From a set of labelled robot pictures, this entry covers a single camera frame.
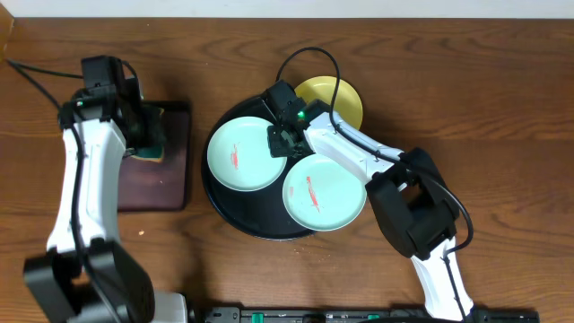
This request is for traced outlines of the light green plate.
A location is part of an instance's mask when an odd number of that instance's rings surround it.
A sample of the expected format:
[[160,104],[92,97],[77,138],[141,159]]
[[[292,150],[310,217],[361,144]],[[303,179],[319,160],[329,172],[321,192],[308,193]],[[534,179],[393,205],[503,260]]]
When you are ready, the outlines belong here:
[[288,215],[312,231],[334,231],[351,223],[363,209],[367,193],[362,182],[335,161],[307,156],[289,170],[283,182]]
[[271,122],[257,117],[234,118],[220,126],[207,146],[212,175],[226,188],[251,192],[266,188],[283,173],[286,157],[274,158],[268,146]]

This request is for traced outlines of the yellow plate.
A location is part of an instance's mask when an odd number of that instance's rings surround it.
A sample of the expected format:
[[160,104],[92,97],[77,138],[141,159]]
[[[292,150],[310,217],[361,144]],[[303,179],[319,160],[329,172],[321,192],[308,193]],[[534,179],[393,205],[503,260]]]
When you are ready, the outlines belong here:
[[[307,103],[321,100],[331,103],[335,90],[334,76],[316,76],[309,78],[295,88],[295,93]],[[341,80],[335,98],[335,111],[345,122],[359,129],[363,120],[363,107],[359,93],[345,80]]]

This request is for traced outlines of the green yellow sponge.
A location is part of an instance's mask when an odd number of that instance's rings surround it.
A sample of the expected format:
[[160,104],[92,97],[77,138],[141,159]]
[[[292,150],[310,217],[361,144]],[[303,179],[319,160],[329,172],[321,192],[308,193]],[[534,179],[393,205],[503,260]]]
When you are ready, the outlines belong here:
[[164,157],[164,147],[162,145],[144,147],[138,149],[132,157],[144,162],[161,162]]

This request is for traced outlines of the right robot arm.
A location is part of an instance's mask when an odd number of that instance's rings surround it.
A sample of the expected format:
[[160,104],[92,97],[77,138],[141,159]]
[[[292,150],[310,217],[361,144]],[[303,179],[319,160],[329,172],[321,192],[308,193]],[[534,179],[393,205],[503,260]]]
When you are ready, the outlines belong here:
[[326,103],[301,99],[268,104],[274,157],[323,155],[363,182],[378,227],[389,244],[410,258],[434,319],[467,322],[474,303],[465,291],[456,253],[455,221],[468,212],[447,188],[432,158],[405,153],[364,135]]

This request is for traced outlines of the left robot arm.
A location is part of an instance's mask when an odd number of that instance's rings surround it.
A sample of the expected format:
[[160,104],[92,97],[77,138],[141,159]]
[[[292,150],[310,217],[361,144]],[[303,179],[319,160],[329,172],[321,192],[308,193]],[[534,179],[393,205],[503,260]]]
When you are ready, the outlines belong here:
[[60,111],[65,176],[47,252],[23,278],[51,322],[150,322],[152,281],[120,244],[118,179],[126,151],[112,100],[74,99]]

